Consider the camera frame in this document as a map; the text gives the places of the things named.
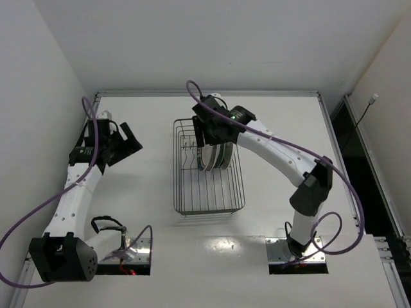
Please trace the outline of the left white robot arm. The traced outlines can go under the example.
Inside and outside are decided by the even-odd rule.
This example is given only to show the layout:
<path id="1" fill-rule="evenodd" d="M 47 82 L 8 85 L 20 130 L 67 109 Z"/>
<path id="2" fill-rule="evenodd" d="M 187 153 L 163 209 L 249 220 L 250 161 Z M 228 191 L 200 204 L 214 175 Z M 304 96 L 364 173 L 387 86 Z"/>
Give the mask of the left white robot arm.
<path id="1" fill-rule="evenodd" d="M 117 124 L 105 110 L 88 120 L 69 154 L 66 192 L 42 237 L 33 238 L 29 253 L 46 283 L 84 282 L 93 279 L 98 264 L 126 248 L 126 226 L 93 229 L 85 239 L 87 214 L 95 188 L 105 169 L 142 149 L 127 123 Z"/>

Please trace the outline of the small blue patterned plate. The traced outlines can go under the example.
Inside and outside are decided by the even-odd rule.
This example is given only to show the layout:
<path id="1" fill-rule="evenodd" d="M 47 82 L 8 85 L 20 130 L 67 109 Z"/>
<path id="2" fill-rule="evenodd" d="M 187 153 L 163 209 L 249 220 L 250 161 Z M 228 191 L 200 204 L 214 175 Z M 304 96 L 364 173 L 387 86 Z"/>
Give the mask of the small blue patterned plate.
<path id="1" fill-rule="evenodd" d="M 220 145 L 220 151 L 219 151 L 218 157 L 216 159 L 214 168 L 220 168 L 222 166 L 222 164 L 224 162 L 226 147 L 227 147 L 227 143 L 223 143 L 223 144 Z"/>

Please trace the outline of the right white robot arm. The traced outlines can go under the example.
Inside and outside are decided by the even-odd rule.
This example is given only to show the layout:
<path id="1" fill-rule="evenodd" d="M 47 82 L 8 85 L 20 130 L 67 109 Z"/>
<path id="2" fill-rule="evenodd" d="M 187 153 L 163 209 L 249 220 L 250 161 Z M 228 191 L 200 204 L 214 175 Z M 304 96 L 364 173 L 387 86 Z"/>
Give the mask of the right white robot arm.
<path id="1" fill-rule="evenodd" d="M 311 230 L 333 186 L 331 161 L 311 158 L 276 142 L 263 123 L 241 106 L 227 110 L 212 95 L 202 96 L 192 108 L 196 137 L 201 144 L 233 143 L 245 148 L 280 171 L 296 190 L 290 197 L 293 223 L 286 236 L 288 251 L 301 258 L 311 243 Z"/>

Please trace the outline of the green red rim plate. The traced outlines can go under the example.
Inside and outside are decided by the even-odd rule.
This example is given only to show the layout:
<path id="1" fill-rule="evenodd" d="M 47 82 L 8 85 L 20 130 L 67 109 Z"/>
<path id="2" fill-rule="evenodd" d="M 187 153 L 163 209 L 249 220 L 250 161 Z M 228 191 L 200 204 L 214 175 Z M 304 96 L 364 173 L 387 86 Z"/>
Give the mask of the green red rim plate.
<path id="1" fill-rule="evenodd" d="M 197 148 L 197 168 L 199 171 L 208 171 L 213 156 L 213 147 L 205 145 L 203 148 Z"/>
<path id="2" fill-rule="evenodd" d="M 222 162 L 222 169 L 227 169 L 230 166 L 233 151 L 234 151 L 234 143 L 228 142 L 225 145 L 225 151 L 224 151 L 223 162 Z"/>

